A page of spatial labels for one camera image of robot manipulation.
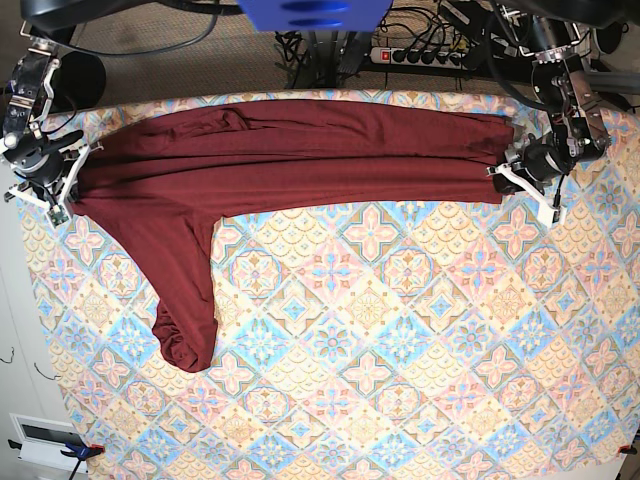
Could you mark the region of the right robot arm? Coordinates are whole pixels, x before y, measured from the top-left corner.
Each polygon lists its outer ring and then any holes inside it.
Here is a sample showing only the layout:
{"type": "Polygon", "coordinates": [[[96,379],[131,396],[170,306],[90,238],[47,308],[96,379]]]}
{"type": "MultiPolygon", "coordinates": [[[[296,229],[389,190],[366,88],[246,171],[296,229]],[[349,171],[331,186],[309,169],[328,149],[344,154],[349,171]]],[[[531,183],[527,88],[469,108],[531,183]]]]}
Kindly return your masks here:
{"type": "Polygon", "coordinates": [[[88,143],[81,129],[60,135],[70,120],[51,130],[46,121],[56,96],[68,102],[69,119],[74,119],[81,107],[92,107],[101,99],[105,86],[106,70],[98,57],[78,52],[60,57],[54,42],[32,39],[9,82],[1,160],[21,182],[7,190],[6,202],[19,198],[34,205],[53,228],[73,218],[80,170],[89,154],[103,146],[88,143]]]}

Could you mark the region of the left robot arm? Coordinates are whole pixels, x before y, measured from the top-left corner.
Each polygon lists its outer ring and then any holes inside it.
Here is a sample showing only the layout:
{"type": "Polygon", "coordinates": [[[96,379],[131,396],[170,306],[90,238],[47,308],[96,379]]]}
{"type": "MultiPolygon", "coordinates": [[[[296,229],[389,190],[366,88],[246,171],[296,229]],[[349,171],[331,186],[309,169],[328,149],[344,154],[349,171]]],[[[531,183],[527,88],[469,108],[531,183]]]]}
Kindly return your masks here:
{"type": "Polygon", "coordinates": [[[576,52],[582,37],[575,25],[496,1],[491,7],[493,12],[482,31],[487,66],[513,99],[547,114],[550,131],[509,146],[503,158],[487,168],[487,174],[503,195],[526,192],[538,204],[538,222],[550,229],[562,224],[567,215],[561,205],[563,180],[577,164],[600,159],[610,145],[600,97],[592,91],[576,52]],[[496,24],[510,44],[532,61],[534,100],[521,94],[499,71],[492,38],[496,24]]]}

